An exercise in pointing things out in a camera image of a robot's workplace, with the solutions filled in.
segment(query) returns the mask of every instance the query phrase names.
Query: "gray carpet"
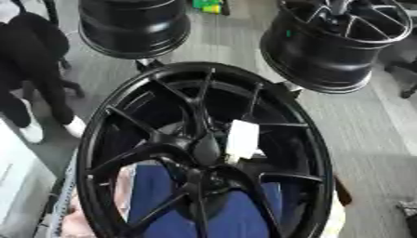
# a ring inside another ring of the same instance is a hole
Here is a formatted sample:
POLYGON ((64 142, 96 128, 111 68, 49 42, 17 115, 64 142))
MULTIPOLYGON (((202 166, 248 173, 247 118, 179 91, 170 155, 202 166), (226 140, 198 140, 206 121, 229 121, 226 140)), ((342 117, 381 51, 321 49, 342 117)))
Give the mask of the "gray carpet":
MULTIPOLYGON (((106 58, 81 42, 74 33, 76 4, 61 1, 59 9, 63 30, 72 33, 68 59, 74 69, 67 77, 87 92, 86 99, 70 97, 70 102, 77 114, 87 120, 109 92, 134 75, 135 70, 131 61, 106 58)), ((231 0, 231 8, 229 18, 190 9, 190 39, 161 60, 218 61, 281 81, 266 66, 258 49, 259 39, 276 13, 275 1, 231 0)), ((401 55, 398 48, 388 50, 387 58, 401 55)), ((408 51, 401 56, 412 55, 408 51)), ((410 83, 400 81, 404 75, 410 79, 410 74, 399 74, 395 74, 395 80, 377 66, 371 83, 356 93, 332 96, 306 91, 300 98, 326 139, 335 171, 354 196, 354 203, 347 207, 342 238, 409 237, 395 204, 416 195, 417 96, 410 100, 397 96, 399 87, 410 83)), ((43 102, 38 102, 35 109, 46 126, 47 141, 32 148, 60 174, 77 141, 50 119, 43 102)))

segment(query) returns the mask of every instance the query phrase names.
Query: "white sneaker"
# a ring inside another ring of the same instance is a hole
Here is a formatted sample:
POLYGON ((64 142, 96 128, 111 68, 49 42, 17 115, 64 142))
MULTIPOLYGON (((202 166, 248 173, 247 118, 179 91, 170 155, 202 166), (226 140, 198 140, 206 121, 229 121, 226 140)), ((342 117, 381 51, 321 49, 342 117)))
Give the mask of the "white sneaker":
POLYGON ((29 103, 29 101, 25 99, 22 99, 21 101, 26 106, 29 117, 31 119, 31 123, 24 128, 19 128, 19 130, 21 134, 23 135, 23 137, 26 138, 27 141, 33 144, 38 144, 42 142, 42 140, 44 139, 44 130, 42 129, 41 125, 38 123, 38 121, 34 117, 31 103, 29 103))
POLYGON ((64 127, 73 137, 81 138, 86 129, 86 124, 81 118, 74 116, 73 121, 68 125, 64 125, 64 127))

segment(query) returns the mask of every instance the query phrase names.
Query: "blue cloth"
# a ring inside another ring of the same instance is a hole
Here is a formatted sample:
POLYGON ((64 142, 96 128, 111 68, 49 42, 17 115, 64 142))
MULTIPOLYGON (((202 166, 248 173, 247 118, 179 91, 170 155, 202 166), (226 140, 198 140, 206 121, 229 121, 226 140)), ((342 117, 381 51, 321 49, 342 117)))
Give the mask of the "blue cloth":
MULTIPOLYGON (((263 190, 277 220, 281 217, 281 192, 278 184, 264 184, 263 190)), ((160 165, 138 165, 134 180, 128 222, 133 223, 158 206, 171 194, 171 181, 160 165)), ((265 222, 246 194, 231 192, 225 208, 208 221, 208 237, 269 237, 265 222)), ((154 222, 145 238, 195 238, 195 224, 172 210, 154 222)))

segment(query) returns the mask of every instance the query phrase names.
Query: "white tag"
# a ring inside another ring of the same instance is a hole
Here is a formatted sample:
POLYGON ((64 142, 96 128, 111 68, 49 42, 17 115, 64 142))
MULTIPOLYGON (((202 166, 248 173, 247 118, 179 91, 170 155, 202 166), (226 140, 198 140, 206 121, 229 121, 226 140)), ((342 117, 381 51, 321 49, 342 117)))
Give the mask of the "white tag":
POLYGON ((259 125, 234 120, 227 138, 228 163, 236 164, 240 158, 250 159, 258 149, 259 125))

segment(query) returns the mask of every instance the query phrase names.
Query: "hanging wheel rim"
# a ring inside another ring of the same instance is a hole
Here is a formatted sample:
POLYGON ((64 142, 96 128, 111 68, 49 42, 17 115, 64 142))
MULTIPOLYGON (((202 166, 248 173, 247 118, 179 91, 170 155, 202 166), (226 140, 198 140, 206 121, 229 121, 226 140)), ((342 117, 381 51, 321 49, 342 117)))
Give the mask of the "hanging wheel rim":
POLYGON ((306 31, 318 31, 352 43, 388 45, 404 39, 412 30, 410 16, 392 0, 282 1, 280 8, 306 31))
POLYGON ((289 237, 319 235, 330 212, 333 178, 329 154, 316 126, 285 91, 256 74, 218 63, 170 64, 121 85, 91 118, 77 157, 80 202, 99 238, 136 237, 185 197, 196 205, 197 236, 208 237, 202 198, 230 191, 245 193, 255 204, 270 237, 284 237, 281 221, 276 220, 261 188, 262 183, 268 182, 294 184, 306 194, 303 213, 289 237), (213 100, 218 97, 213 96, 219 96, 218 93, 225 103, 239 103, 229 110, 216 107, 213 100), (170 107, 164 108, 167 110, 177 105, 176 112, 172 116, 164 112, 165 118, 156 117, 160 119, 158 122, 152 115, 147 119, 138 118, 137 112, 152 114, 155 105, 163 105, 158 103, 168 103, 170 107), (223 145, 218 140, 226 136, 232 119, 258 123, 262 131, 263 154, 248 162, 241 161, 237 166, 223 161, 223 145), (159 129, 172 122, 177 126, 169 133, 159 129), (288 139, 278 139, 277 130, 288 135, 288 139), (117 140, 116 135, 122 133, 122 138, 132 133, 138 139, 131 141, 128 148, 112 151, 109 141, 117 140), (288 153, 283 155, 303 161, 307 172, 286 170, 292 165, 276 159, 277 145, 269 144, 278 141, 288 143, 283 145, 288 148, 288 153), (200 150, 208 156, 201 156, 200 150), (148 160, 160 163, 178 189, 147 216, 127 224, 115 207, 112 184, 121 167, 148 160))

